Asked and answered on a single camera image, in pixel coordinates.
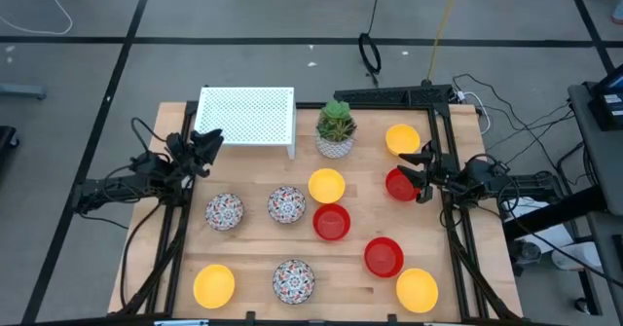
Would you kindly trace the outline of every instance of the wooden table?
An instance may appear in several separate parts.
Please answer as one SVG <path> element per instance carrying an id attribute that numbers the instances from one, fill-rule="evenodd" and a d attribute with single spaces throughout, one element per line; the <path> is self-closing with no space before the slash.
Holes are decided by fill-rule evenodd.
<path id="1" fill-rule="evenodd" d="M 185 103 L 163 103 L 155 132 L 165 136 L 181 129 Z M 484 152 L 473 106 L 451 106 L 459 159 Z M 283 148 L 223 147 L 211 176 L 198 178 L 195 185 L 190 223 L 184 246 L 181 273 L 175 301 L 175 317 L 242 319 L 249 310 L 258 319 L 326 319 L 383 321 L 395 313 L 400 321 L 459 321 L 455 280 L 446 231 L 439 224 L 441 200 L 437 190 L 426 204 L 399 202 L 385 190 L 385 176 L 405 162 L 385 148 L 385 131 L 394 124 L 414 126 L 422 144 L 430 139 L 424 112 L 406 110 L 353 110 L 358 124 L 351 152 L 342 159 L 321 156 L 314 144 L 317 110 L 297 113 L 296 160 L 289 161 Z M 441 122 L 441 139 L 445 140 Z M 152 150 L 163 144 L 152 139 Z M 347 188 L 339 204 L 351 217 L 347 236 L 337 242 L 321 240 L 312 227 L 312 216 L 319 204 L 309 195 L 307 181 L 322 167 L 337 169 Z M 300 189 L 308 199 L 304 216 L 294 224 L 282 225 L 268 214 L 267 200 L 282 185 Z M 244 203 L 242 222 L 227 232 L 207 226 L 207 203 L 219 193 L 238 195 Z M 135 206 L 130 228 L 155 205 L 154 199 Z M 495 210 L 495 205 L 484 202 Z M 128 254 L 127 296 L 131 296 L 153 267 L 163 210 L 136 234 Z M 522 314 L 515 279 L 508 259 L 499 219 L 483 210 L 471 211 L 472 228 L 480 268 L 499 297 L 517 314 Z M 378 278 L 363 263 L 363 250 L 370 239 L 386 235 L 396 240 L 405 253 L 404 269 L 421 268 L 430 272 L 439 287 L 439 300 L 429 313 L 415 314 L 404 309 L 395 295 L 394 278 Z M 301 259 L 314 271 L 316 284 L 312 296 L 303 304 L 289 306 L 273 292 L 275 268 L 285 260 Z M 207 265 L 223 264 L 236 277 L 232 299 L 219 309 L 200 307 L 193 297 L 193 281 Z M 471 314 L 476 315 L 473 284 L 464 274 Z M 162 309 L 168 274 L 161 281 L 157 310 Z M 110 310 L 120 308 L 119 277 Z"/>

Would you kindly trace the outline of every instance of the white pegboard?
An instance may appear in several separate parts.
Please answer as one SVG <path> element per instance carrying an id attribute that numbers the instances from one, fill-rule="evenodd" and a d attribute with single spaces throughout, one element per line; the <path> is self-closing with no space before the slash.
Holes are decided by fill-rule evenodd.
<path id="1" fill-rule="evenodd" d="M 293 145 L 294 116 L 294 88 L 202 88 L 195 130 L 221 128 L 226 145 Z"/>

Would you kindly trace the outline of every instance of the yellow cable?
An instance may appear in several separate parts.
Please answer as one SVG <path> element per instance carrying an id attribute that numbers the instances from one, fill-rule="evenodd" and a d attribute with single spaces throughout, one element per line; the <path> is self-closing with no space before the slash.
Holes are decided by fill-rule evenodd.
<path id="1" fill-rule="evenodd" d="M 446 19 L 448 19 L 448 14 L 450 10 L 455 5 L 455 0 L 448 0 L 448 5 L 446 5 L 446 10 L 444 10 L 444 16 L 441 18 L 441 23 L 439 24 L 439 28 L 437 29 L 437 36 L 435 37 L 435 43 L 432 45 L 432 54 L 430 56 L 430 64 L 428 65 L 428 74 L 426 74 L 426 80 L 430 81 L 430 77 L 432 76 L 432 70 L 435 66 L 435 55 L 437 54 L 437 44 L 439 43 L 439 38 L 441 38 L 441 32 L 444 30 L 444 26 L 446 25 Z"/>

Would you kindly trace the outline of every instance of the concrete floor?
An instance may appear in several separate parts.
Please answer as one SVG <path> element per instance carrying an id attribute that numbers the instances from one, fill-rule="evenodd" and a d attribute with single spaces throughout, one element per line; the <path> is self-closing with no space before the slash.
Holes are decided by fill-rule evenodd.
<path id="1" fill-rule="evenodd" d="M 138 0 L 59 0 L 74 18 L 68 36 L 124 37 Z M 368 26 L 374 0 L 149 0 L 138 37 L 354 38 Z M 617 0 L 585 0 L 604 40 L 621 40 L 611 24 Z M 446 0 L 379 0 L 373 37 L 434 37 Z M 0 0 L 0 16 L 50 30 L 64 25 L 52 0 Z M 23 35 L 0 23 L 0 36 Z M 506 40 L 591 39 L 573 0 L 457 0 L 445 38 Z M 0 125 L 17 127 L 22 144 L 0 181 L 0 324 L 21 320 L 60 212 L 109 84 L 121 45 L 0 44 L 0 82 L 41 84 L 44 101 L 0 97 Z M 424 78 L 430 47 L 381 46 L 382 87 L 416 85 Z M 615 65 L 623 49 L 608 49 Z M 197 99 L 200 86 L 292 86 L 299 101 L 325 101 L 335 90 L 371 88 L 355 45 L 147 45 L 131 47 L 89 177 L 127 163 L 139 144 L 131 117 L 148 124 L 159 103 Z M 567 86 L 600 80 L 604 66 L 594 48 L 441 47 L 433 81 L 449 83 L 471 73 L 496 87 L 525 121 L 567 98 Z M 502 108 L 490 91 L 459 81 L 485 104 Z M 484 135 L 493 145 L 512 129 L 492 111 Z M 556 160 L 580 139 L 573 120 L 542 141 Z M 492 154 L 502 160 L 531 142 L 520 134 Z M 516 172 L 551 170 L 532 147 L 515 160 Z M 569 177 L 583 172 L 579 157 L 567 163 Z M 586 186 L 583 180 L 579 187 Z M 96 214 L 126 224 L 130 207 L 110 204 Z M 74 218 L 38 320 L 103 315 L 108 307 L 126 232 Z M 576 312 L 577 274 L 555 270 L 544 259 L 517 279 L 524 313 L 540 322 L 612 325 L 617 322 L 605 284 L 598 280 L 604 316 Z"/>

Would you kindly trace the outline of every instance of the ceramic bowl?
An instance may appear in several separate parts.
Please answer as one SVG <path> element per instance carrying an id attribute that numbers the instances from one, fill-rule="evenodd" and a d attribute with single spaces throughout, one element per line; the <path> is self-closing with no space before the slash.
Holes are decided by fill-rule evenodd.
<path id="1" fill-rule="evenodd" d="M 220 194 L 207 204 L 205 220 L 207 225 L 218 231 L 235 227 L 244 214 L 242 200 L 233 194 Z"/>
<path id="2" fill-rule="evenodd" d="M 281 224 L 290 224 L 299 220 L 305 212 L 305 196 L 291 186 L 276 189 L 269 197 L 269 214 Z"/>
<path id="3" fill-rule="evenodd" d="M 312 268 L 300 260 L 281 263 L 273 275 L 273 290 L 284 303 L 297 305 L 307 300 L 313 292 Z"/>

